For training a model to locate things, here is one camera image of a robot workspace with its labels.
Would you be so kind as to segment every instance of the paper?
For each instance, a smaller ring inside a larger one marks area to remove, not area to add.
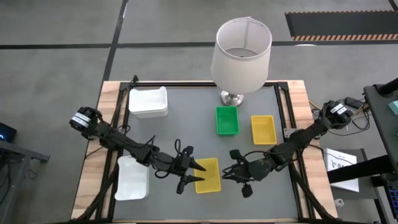
[[[325,160],[326,160],[325,162],[326,162],[327,171],[339,169],[345,166],[350,166],[351,164],[356,164],[356,156],[332,149],[326,149]],[[359,192],[358,179],[337,182],[330,185],[333,187],[339,187],[341,189],[351,190],[353,192]]]

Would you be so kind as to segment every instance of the wooden table frame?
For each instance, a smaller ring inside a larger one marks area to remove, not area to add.
[[[310,105],[308,103],[307,92],[305,91],[305,85],[302,80],[287,80],[287,81],[268,81],[268,83],[280,83],[280,99],[282,109],[284,111],[283,117],[285,118],[285,125],[287,128],[307,128],[313,123],[313,118],[311,114]],[[196,83],[200,85],[201,83],[212,83],[211,81],[167,81],[167,82],[138,82],[139,85],[153,85],[155,83]],[[104,82],[101,94],[98,102],[98,109],[102,112],[105,121],[110,122],[113,115],[113,111],[116,107],[116,102],[119,97],[119,101],[123,100],[121,103],[121,109],[119,114],[119,121],[115,126],[120,126],[123,121],[126,122],[127,119],[124,118],[124,113],[126,110],[127,97],[122,97],[119,95],[119,87],[121,82]],[[318,141],[312,141],[312,144],[319,145]],[[87,154],[94,151],[99,147],[98,141],[92,141],[88,145]],[[103,175],[105,169],[105,161],[108,157],[108,170],[114,167],[116,163],[117,152],[110,152],[105,149],[96,152],[87,158],[83,164],[80,183],[78,186],[78,191],[76,194],[75,203],[72,211],[72,218],[76,218],[81,215],[87,206],[94,199],[95,195],[99,192],[101,187],[101,182],[106,176]],[[307,176],[308,185],[320,203],[326,208],[326,210],[337,217],[337,212],[335,204],[333,201],[333,196],[331,194],[331,188],[329,185],[328,177],[326,174],[325,165],[323,163],[322,152],[314,147],[308,147],[303,153],[303,162],[296,162],[296,167],[298,170],[303,168],[305,172],[302,172],[302,176]],[[297,201],[298,209],[301,208],[302,217],[311,217],[311,207],[307,205],[307,200],[300,189],[298,188],[298,194],[300,196],[300,203]],[[108,190],[104,198],[104,206],[102,207],[102,212],[98,212],[96,216],[92,218],[111,218],[108,216],[109,203],[111,203],[111,208],[114,206],[114,200],[112,203],[111,195],[114,194],[116,190],[112,187]],[[126,220],[126,222],[156,222],[157,220]],[[159,220],[159,222],[296,222],[296,218],[282,218],[273,220]]]

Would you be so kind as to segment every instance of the black metal frame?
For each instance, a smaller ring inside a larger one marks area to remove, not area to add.
[[[122,82],[120,84],[117,104],[121,101],[121,99],[123,97],[123,94],[124,94],[123,91],[127,90],[126,87],[128,87],[128,85],[130,85],[129,82]],[[184,87],[188,87],[188,86],[190,86],[190,87],[201,87],[201,86],[216,87],[216,85],[213,82],[147,82],[147,83],[146,82],[137,82],[136,86],[137,87],[157,87],[157,86],[166,86],[166,87],[183,87],[183,86]],[[281,120],[282,129],[288,128],[287,125],[286,125],[286,120],[285,120],[285,116],[284,116],[284,109],[283,109],[282,100],[281,100],[281,97],[280,97],[280,90],[282,90],[284,92],[286,103],[287,103],[287,111],[289,113],[289,119],[290,119],[290,123],[292,125],[291,128],[296,128],[295,118],[294,118],[294,114],[293,114],[293,106],[292,106],[292,102],[291,102],[291,99],[290,99],[290,93],[289,93],[289,88],[288,88],[287,82],[267,82],[263,86],[272,86],[272,87],[274,87],[275,95],[276,95],[276,99],[277,99],[277,104],[278,104],[278,108],[279,108],[279,116],[280,116],[280,120]],[[118,108],[118,109],[119,110],[116,111],[116,119],[115,119],[115,122],[113,124],[114,127],[117,126],[117,121],[120,118],[119,114],[121,112],[121,107]],[[128,95],[127,95],[127,102],[126,102],[126,107],[125,107],[125,111],[124,111],[123,125],[127,124],[127,121],[128,121],[128,117],[129,117],[129,110],[128,109],[129,108],[128,108]],[[118,151],[117,158],[121,157],[122,155],[123,155],[123,149]],[[101,186],[107,180],[107,176],[109,175],[110,168],[111,168],[110,163],[111,163],[111,160],[112,160],[112,156],[113,156],[113,153],[109,151],[107,156],[106,156],[106,162],[105,162],[104,174],[103,174],[104,176],[103,176],[103,181],[101,183]],[[305,183],[308,185],[307,174],[305,172],[305,166],[303,164],[302,157],[299,159],[299,164],[300,164],[300,174],[304,178]],[[297,183],[292,178],[290,169],[289,169],[289,173],[290,173],[290,179],[292,181],[293,192],[294,192],[294,195],[295,195],[295,203],[296,203],[296,206],[297,206],[297,216],[298,216],[298,218],[303,218],[303,211],[302,211],[302,207],[301,207],[300,195],[299,195]],[[118,186],[118,174],[117,174],[117,177],[116,177],[115,181],[113,182],[113,186],[112,186],[112,190],[111,190],[111,199],[110,199],[110,202],[109,202],[109,210],[108,210],[106,221],[110,221],[110,220],[113,219],[114,204],[115,204],[114,194],[116,193],[117,186]],[[99,212],[99,211],[102,211],[103,201],[100,204],[101,204],[101,206],[99,207],[100,209],[97,210],[96,219],[100,219],[101,218],[101,212]],[[310,214],[311,213],[313,214],[313,207],[310,205],[308,200],[307,200],[307,206],[308,206],[308,212]]]

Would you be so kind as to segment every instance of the lamp base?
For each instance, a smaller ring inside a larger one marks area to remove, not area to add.
[[[243,95],[221,92],[221,102],[225,106],[239,106],[243,101]]]

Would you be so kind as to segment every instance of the concrete floor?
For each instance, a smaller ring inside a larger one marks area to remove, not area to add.
[[[0,45],[111,43],[121,3],[2,0]],[[274,40],[291,41],[286,11],[381,9],[392,8],[387,0],[130,0],[119,41],[214,41],[223,22],[241,16],[266,23]],[[130,80],[136,74],[141,80],[209,80],[212,51],[209,47],[117,49],[109,79]],[[70,218],[87,142],[68,121],[80,106],[96,105],[108,52],[0,50],[0,121],[18,129],[21,146],[51,154],[46,165],[32,163],[39,178],[26,180],[15,223]],[[396,78],[397,57],[398,45],[273,47],[269,79],[305,80],[308,97],[321,105],[346,96],[360,98],[365,85]],[[321,143],[335,149],[365,148],[368,158],[386,153],[373,121],[366,132],[348,137],[327,134]],[[378,220],[373,201],[346,204],[338,211],[342,219]]]

